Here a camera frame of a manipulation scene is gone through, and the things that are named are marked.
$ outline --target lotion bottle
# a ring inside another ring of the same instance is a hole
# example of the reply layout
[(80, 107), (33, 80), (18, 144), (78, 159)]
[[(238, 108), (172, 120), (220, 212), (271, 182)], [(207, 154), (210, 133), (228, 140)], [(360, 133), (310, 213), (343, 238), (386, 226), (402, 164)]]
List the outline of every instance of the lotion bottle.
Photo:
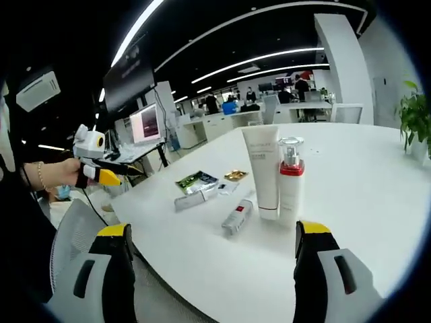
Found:
[(279, 168), (279, 222), (288, 229), (295, 229), (304, 202), (304, 160), (300, 159), (298, 146), (303, 140), (282, 138), (278, 144), (283, 150)]

